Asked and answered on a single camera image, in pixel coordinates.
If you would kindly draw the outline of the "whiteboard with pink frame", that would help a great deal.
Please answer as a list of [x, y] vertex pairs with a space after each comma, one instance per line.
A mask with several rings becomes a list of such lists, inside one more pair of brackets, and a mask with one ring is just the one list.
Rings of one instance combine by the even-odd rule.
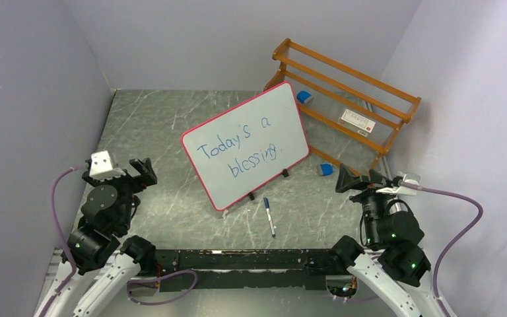
[[288, 82], [186, 131], [181, 143], [217, 211], [245, 198], [310, 153]]

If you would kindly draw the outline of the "blue whiteboard marker pen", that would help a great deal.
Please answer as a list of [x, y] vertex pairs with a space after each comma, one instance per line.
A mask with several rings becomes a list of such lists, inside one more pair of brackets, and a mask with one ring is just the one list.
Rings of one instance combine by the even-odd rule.
[[272, 215], [271, 215], [271, 209], [266, 209], [266, 214], [267, 214], [267, 218], [268, 218], [268, 221], [269, 221], [269, 226], [270, 226], [270, 233], [271, 233], [271, 237], [272, 238], [275, 238], [276, 237], [276, 232], [275, 232], [275, 226], [274, 226], [274, 223], [273, 223], [273, 218], [272, 218]]

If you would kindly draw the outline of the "blue marker cap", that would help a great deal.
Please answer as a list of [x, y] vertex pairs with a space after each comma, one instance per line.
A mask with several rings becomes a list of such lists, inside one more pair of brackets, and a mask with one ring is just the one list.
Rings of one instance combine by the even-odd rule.
[[263, 202], [264, 202], [265, 208], [269, 209], [270, 208], [269, 200], [266, 197], [264, 197]]

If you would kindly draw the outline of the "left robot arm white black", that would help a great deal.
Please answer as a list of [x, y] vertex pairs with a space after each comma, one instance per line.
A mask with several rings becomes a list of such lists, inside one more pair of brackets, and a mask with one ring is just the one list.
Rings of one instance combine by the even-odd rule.
[[95, 316], [133, 277], [160, 273], [155, 246], [140, 236], [126, 237], [141, 203], [138, 193], [157, 184], [158, 178], [150, 158], [129, 163], [136, 176], [103, 151], [62, 173], [82, 170], [82, 179], [92, 189], [77, 228], [68, 236], [59, 233], [61, 263], [36, 316]]

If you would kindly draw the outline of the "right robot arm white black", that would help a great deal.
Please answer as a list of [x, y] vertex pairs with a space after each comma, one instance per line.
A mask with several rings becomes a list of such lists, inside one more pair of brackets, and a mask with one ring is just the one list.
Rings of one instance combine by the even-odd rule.
[[370, 170], [357, 175], [339, 167], [335, 191], [356, 190], [349, 199], [362, 206], [358, 240], [343, 236], [329, 250], [331, 268], [350, 273], [382, 299], [397, 316], [454, 316], [434, 282], [434, 272], [419, 242], [424, 232], [399, 195], [415, 195], [420, 177], [401, 174], [393, 179]]

